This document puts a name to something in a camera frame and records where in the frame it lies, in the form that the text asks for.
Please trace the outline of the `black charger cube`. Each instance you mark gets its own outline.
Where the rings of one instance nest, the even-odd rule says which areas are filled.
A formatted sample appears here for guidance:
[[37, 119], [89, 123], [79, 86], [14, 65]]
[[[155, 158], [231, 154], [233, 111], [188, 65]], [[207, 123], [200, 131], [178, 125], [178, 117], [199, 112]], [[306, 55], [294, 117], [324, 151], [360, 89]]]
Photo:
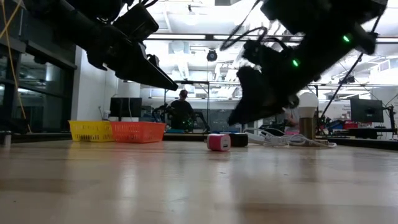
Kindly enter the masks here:
[[248, 145], [248, 135], [245, 133], [231, 133], [231, 147], [246, 147]]

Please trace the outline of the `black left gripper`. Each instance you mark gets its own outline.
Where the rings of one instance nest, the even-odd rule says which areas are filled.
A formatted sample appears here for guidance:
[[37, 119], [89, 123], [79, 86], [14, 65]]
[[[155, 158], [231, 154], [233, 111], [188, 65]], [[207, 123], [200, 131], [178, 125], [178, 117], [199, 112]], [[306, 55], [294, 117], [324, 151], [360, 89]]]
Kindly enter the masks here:
[[146, 54], [144, 45], [131, 42], [113, 26], [100, 27], [86, 53], [94, 67], [101, 70], [109, 68], [122, 80], [173, 91], [178, 88], [160, 68], [156, 55]]

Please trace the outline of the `orange plastic basket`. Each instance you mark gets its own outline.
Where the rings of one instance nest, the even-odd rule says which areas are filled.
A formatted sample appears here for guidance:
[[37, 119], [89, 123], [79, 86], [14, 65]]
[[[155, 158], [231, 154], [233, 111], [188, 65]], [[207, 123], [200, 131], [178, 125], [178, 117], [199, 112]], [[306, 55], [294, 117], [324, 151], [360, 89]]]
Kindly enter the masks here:
[[113, 138], [116, 142], [150, 143], [163, 140], [165, 123], [147, 121], [111, 121]]

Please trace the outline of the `white bulb lamp brass base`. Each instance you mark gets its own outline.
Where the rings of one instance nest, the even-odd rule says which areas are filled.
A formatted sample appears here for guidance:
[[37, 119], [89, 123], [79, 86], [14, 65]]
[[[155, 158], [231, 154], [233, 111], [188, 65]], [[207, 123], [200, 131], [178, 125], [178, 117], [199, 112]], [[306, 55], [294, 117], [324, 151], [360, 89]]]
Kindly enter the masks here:
[[299, 96], [299, 129], [300, 134], [304, 135], [308, 139], [315, 138], [316, 129], [316, 118], [315, 112], [318, 108], [318, 97], [314, 93], [306, 92]]

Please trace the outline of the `black computer monitor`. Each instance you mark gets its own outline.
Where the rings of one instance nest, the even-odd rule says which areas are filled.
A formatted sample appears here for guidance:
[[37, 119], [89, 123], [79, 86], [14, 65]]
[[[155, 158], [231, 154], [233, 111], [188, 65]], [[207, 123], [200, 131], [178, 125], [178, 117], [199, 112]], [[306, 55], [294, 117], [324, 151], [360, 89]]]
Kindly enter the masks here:
[[111, 98], [110, 116], [112, 117], [141, 117], [142, 98]]
[[361, 123], [383, 123], [383, 110], [381, 100], [350, 99], [351, 120]]

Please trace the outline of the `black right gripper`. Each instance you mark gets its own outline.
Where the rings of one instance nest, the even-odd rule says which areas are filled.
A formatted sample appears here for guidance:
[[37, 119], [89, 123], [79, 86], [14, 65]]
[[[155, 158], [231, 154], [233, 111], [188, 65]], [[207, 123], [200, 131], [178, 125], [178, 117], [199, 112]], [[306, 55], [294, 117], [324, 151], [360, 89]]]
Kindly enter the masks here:
[[294, 47], [280, 42], [280, 52], [248, 40], [242, 58], [254, 64], [237, 72], [242, 98], [228, 117], [228, 124], [247, 124], [280, 114], [285, 108], [298, 107], [297, 95], [277, 96], [276, 93], [296, 93], [356, 47], [355, 36], [334, 33], [306, 34]]

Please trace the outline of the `person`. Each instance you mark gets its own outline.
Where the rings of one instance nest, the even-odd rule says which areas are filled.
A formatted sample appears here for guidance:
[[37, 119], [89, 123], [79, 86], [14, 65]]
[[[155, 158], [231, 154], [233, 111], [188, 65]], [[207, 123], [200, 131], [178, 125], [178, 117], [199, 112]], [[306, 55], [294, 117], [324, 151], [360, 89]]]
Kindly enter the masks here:
[[171, 102], [172, 108], [172, 129], [189, 130], [189, 120], [194, 118], [194, 110], [191, 104], [186, 100], [188, 96], [187, 90], [181, 90], [179, 99]]
[[286, 108], [285, 112], [285, 132], [286, 133], [298, 133], [299, 132], [299, 109], [298, 108]]

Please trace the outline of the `yellow plastic basket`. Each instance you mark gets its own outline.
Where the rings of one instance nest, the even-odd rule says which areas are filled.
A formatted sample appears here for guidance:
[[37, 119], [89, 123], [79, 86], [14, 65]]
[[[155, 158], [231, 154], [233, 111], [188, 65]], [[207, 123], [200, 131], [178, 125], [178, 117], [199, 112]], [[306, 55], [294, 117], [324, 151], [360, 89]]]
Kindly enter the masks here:
[[109, 121], [69, 121], [72, 140], [81, 142], [114, 141]]

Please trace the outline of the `pink charger cube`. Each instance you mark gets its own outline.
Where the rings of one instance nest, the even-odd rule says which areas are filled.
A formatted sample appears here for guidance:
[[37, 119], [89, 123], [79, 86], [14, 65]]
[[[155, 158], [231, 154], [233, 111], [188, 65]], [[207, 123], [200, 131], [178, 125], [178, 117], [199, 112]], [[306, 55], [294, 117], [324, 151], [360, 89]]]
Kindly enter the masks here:
[[209, 134], [206, 144], [211, 151], [228, 151], [231, 149], [231, 138], [227, 134]]

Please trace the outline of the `small grey block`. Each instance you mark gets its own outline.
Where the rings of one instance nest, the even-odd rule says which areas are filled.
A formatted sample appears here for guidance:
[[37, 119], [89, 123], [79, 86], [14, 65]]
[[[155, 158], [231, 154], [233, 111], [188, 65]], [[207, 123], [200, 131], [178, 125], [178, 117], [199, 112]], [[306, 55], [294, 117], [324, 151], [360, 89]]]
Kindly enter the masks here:
[[11, 140], [11, 131], [0, 131], [0, 146], [9, 147], [11, 145]]

